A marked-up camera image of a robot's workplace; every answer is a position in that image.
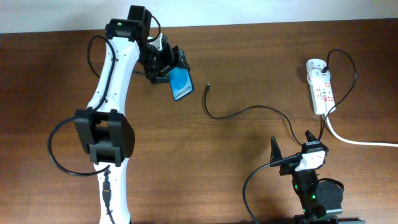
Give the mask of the blue Galaxy smartphone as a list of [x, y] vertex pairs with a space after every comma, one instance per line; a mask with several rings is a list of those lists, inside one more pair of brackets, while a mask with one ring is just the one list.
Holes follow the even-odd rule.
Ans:
[[181, 100], [194, 91], [190, 70], [178, 68], [176, 64], [169, 71], [170, 87], [175, 101]]

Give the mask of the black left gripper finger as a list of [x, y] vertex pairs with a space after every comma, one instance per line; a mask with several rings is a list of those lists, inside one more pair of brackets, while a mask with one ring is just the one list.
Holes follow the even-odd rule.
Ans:
[[169, 73], [163, 72], [161, 70], [156, 70], [154, 72], [151, 72], [150, 73], [150, 82], [153, 85], [161, 84], [161, 83], [169, 83], [170, 82]]
[[190, 65], [187, 62], [187, 58], [185, 56], [185, 53], [183, 51], [183, 49], [178, 49], [178, 62], [177, 62], [177, 67], [178, 68], [182, 68], [182, 69], [186, 69], [186, 70], [190, 70]]

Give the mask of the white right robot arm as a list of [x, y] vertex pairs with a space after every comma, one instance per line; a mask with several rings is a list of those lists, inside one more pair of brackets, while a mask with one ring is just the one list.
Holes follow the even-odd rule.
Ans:
[[344, 185], [335, 179], [318, 178], [316, 170], [325, 164], [329, 149], [310, 131], [305, 135], [307, 142], [301, 151], [289, 157], [282, 156], [276, 138], [271, 137], [271, 166], [278, 167], [281, 176], [292, 176], [303, 209], [301, 215], [294, 216], [295, 223], [338, 223]]

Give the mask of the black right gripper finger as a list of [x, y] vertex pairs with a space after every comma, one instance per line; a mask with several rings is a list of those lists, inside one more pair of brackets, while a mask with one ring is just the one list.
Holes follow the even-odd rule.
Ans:
[[307, 142], [304, 144], [304, 152], [328, 152], [328, 148], [320, 142], [310, 130], [305, 132], [305, 136], [307, 138]]
[[278, 166], [278, 162], [282, 160], [282, 153], [277, 140], [274, 136], [271, 137], [271, 156], [270, 156], [270, 166]]

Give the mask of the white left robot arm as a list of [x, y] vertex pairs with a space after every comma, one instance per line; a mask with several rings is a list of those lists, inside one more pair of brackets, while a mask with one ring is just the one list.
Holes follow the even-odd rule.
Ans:
[[140, 63], [152, 84], [168, 83], [175, 101], [194, 91], [184, 51], [171, 46], [163, 33], [149, 35], [153, 15], [131, 6], [127, 19], [105, 26], [103, 70], [86, 110], [77, 110], [75, 126], [81, 145], [95, 168], [100, 192], [100, 223], [131, 223], [126, 173], [135, 133], [125, 116], [126, 97], [134, 67]]

